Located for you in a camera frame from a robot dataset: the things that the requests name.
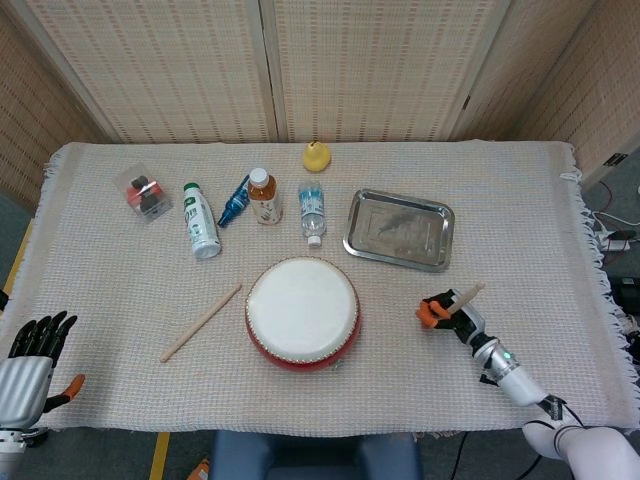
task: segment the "metal tray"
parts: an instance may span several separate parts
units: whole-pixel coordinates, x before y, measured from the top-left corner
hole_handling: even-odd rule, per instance
[[[363,189],[353,197],[342,243],[356,257],[442,272],[451,259],[454,219],[442,203]]]

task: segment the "white drumhead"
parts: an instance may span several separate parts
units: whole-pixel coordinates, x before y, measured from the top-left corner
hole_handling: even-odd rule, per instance
[[[258,342],[291,362],[329,357],[349,339],[356,295],[344,273],[316,258],[291,258],[267,270],[247,299],[247,320]]]

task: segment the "bottle label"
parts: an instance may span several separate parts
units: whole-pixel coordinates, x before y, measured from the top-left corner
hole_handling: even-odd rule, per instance
[[[184,220],[191,244],[209,240],[219,244],[218,235],[213,226],[213,214],[204,197],[199,193],[184,200]]]
[[[252,199],[251,208],[256,217],[258,217],[258,223],[264,225],[278,223],[282,217],[282,202],[280,202],[280,196],[277,191],[271,200]]]
[[[319,188],[304,190],[298,195],[300,199],[300,216],[310,213],[324,216],[324,194]]]

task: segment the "woven panel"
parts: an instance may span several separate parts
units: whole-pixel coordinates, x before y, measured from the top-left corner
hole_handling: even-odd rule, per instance
[[[504,138],[592,4],[593,0],[513,2],[454,138]]]
[[[0,12],[0,188],[35,211],[44,164],[70,141],[103,137]]]
[[[289,139],[443,139],[497,3],[275,0]]]
[[[245,2],[28,4],[123,141],[269,140]]]
[[[576,147],[588,174],[640,132],[640,8],[601,2],[524,123],[519,139]]]

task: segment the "drum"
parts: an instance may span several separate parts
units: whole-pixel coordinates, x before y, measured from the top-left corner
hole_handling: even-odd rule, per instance
[[[360,331],[351,282],[318,258],[290,258],[263,273],[246,303],[249,336],[271,362],[317,370],[344,355]]]

